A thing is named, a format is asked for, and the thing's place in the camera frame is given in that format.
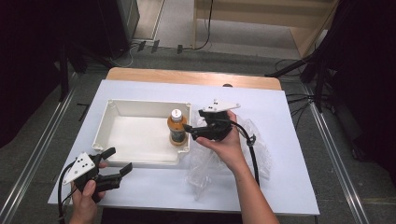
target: white tray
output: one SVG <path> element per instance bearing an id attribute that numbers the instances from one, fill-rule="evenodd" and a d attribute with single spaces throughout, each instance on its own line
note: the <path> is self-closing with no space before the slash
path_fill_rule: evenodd
<path id="1" fill-rule="evenodd" d="M 170 143 L 167 119 L 173 109 L 190 124 L 190 103 L 108 100 L 92 147 L 99 152 L 115 147 L 116 154 L 107 159 L 113 165 L 178 164 L 190 151 L 190 138 L 180 147 Z"/>

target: plastic bag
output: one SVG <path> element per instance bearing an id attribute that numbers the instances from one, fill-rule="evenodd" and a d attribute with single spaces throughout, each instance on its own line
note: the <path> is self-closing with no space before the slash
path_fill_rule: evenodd
<path id="1" fill-rule="evenodd" d="M 246 131 L 249 137 L 253 134 L 256 135 L 256 142 L 253 146 L 256 155 L 256 162 L 259 170 L 259 176 L 261 179 L 269 179 L 271 171 L 271 155 L 267 150 L 265 143 L 261 139 L 259 130 L 250 119 L 242 119 L 237 116 L 237 122 Z M 191 124 L 194 127 L 206 126 L 203 118 L 201 118 L 197 111 L 194 112 L 193 118 L 191 118 Z M 240 134 L 241 148 L 247 161 L 247 165 L 250 171 L 253 172 L 253 163 L 250 156 L 246 139 Z M 203 147 L 196 142 L 193 142 L 191 147 L 191 167 L 187 174 L 187 182 L 192 186 L 195 200 L 198 201 L 202 197 L 203 192 L 210 186 L 211 177 L 217 175 L 219 170 L 228 169 L 225 163 L 219 158 L 219 156 L 212 150 Z"/>

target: gray carpet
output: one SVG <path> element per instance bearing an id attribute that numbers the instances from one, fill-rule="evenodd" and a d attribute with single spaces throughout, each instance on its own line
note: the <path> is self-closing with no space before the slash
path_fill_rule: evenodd
<path id="1" fill-rule="evenodd" d="M 145 48 L 140 52 L 133 51 L 133 56 L 134 62 L 131 67 L 136 68 L 210 71 L 247 76 L 262 76 L 275 72 L 276 62 L 279 61 L 279 59 L 199 51 L 184 51 L 177 54 L 175 49 L 159 49 L 157 53 L 151 54 L 150 48 Z M 125 55 L 123 59 L 118 60 L 118 63 L 127 64 L 129 60 L 130 57 Z M 86 74 L 79 75 L 70 106 L 49 144 L 47 153 L 12 223 L 57 223 L 57 207 L 47 204 L 47 200 L 82 124 L 79 120 L 85 107 L 78 104 L 91 103 L 100 81 L 106 78 L 107 74 L 107 70 L 101 64 L 90 59 L 87 59 L 87 62 L 89 68 Z M 278 68 L 280 69 L 286 63 L 291 63 L 291 61 L 278 64 Z M 282 89 L 286 93 L 304 93 L 298 77 L 282 77 L 280 80 Z M 19 135 L 10 144 L 0 149 L 1 204 L 5 203 L 7 194 L 35 149 L 35 144 L 50 120 L 51 113 L 55 110 L 59 95 L 59 89 L 49 95 L 44 104 L 26 122 Z M 306 102 L 292 104 L 290 111 L 304 104 Z M 394 216 L 396 189 L 391 185 L 388 173 L 375 163 L 355 161 L 336 117 L 327 109 L 323 113 L 355 188 L 361 196 L 368 218 L 372 223 L 396 223 L 396 216 Z M 293 117 L 295 123 L 297 123 L 298 116 Z M 281 223 L 316 223 L 316 221 L 318 223 L 354 223 L 354 217 L 309 107 L 301 115 L 296 132 L 317 194 L 321 215 L 318 217 L 279 216 L 279 220 Z M 102 209 L 96 220 L 97 223 L 101 223 L 101 214 Z M 124 223 L 141 222 L 128 220 Z"/>

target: bottle label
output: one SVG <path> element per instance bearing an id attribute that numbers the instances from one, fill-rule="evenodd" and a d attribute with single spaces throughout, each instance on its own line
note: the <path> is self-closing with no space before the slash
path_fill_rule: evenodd
<path id="1" fill-rule="evenodd" d="M 171 132 L 171 137 L 172 137 L 173 141 L 181 143 L 181 142 L 184 141 L 184 138 L 186 138 L 186 133 L 184 131 L 183 132 L 174 132 L 174 131 L 172 131 Z"/>

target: plastic bottle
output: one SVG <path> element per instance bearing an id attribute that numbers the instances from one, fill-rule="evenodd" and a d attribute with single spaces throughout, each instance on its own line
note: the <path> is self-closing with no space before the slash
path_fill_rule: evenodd
<path id="1" fill-rule="evenodd" d="M 169 134 L 169 140 L 174 146 L 181 146 L 187 140 L 183 123 L 187 123 L 187 119 L 183 116 L 181 111 L 179 109 L 172 110 L 171 116 L 168 118 L 168 127 L 171 131 Z"/>

